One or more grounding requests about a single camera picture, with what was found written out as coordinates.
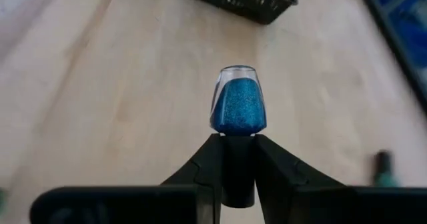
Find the wood grain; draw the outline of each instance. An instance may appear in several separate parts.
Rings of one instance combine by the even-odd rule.
[[[258,71],[264,134],[310,165],[367,185],[390,149],[403,185],[427,185],[424,114],[362,0],[299,0],[265,27],[198,0],[38,6],[0,39],[3,223],[28,223],[53,187],[160,183],[212,132],[214,83],[236,64]],[[21,20],[5,33],[3,18]],[[222,219],[263,221],[259,203]]]

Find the light wood surface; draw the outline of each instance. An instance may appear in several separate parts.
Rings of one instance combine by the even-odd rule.
[[[427,185],[424,114],[362,0],[299,0],[259,26],[198,0],[0,0],[2,223],[63,185],[155,185],[207,139],[222,67],[255,67],[264,134],[352,185],[395,154]],[[263,223],[259,203],[223,223]]]

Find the blue glitter nail polish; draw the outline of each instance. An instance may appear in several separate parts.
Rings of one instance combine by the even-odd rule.
[[[226,135],[247,136],[266,127],[266,112],[255,69],[227,67],[221,71],[211,108],[211,127]]]

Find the blue object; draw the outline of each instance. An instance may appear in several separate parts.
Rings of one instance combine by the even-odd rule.
[[[228,81],[221,90],[210,118],[211,127],[226,135],[246,136],[266,128],[260,86],[250,78]]]

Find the glitter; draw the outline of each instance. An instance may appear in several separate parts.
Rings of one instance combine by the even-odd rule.
[[[250,78],[228,81],[211,114],[211,127],[226,135],[251,135],[266,127],[262,92]]]

